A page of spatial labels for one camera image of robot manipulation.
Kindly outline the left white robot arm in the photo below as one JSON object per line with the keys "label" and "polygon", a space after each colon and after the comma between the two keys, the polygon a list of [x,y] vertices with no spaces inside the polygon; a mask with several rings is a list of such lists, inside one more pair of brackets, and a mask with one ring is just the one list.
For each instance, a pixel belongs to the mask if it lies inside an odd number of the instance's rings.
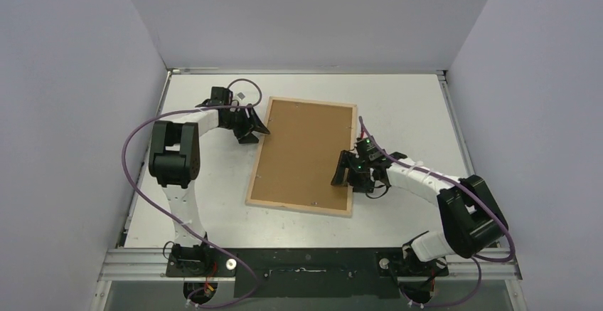
{"label": "left white robot arm", "polygon": [[241,94],[223,87],[212,88],[196,111],[173,121],[154,122],[151,132],[149,172],[168,200],[175,230],[169,262],[197,276],[213,268],[195,193],[201,170],[200,138],[217,128],[233,131],[240,144],[257,144],[259,134],[270,133],[253,104],[244,104]]}

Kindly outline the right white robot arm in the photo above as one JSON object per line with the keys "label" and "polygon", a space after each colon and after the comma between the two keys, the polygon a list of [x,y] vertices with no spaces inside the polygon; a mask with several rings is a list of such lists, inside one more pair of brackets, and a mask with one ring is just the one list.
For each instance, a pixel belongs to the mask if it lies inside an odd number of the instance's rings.
{"label": "right white robot arm", "polygon": [[370,199],[376,199],[377,189],[403,189],[438,209],[442,230],[425,231],[401,248],[402,266],[413,275],[447,255],[472,258],[508,232],[481,177],[433,171],[402,153],[385,153],[369,138],[359,138],[353,149],[341,151],[331,185],[349,186]]}

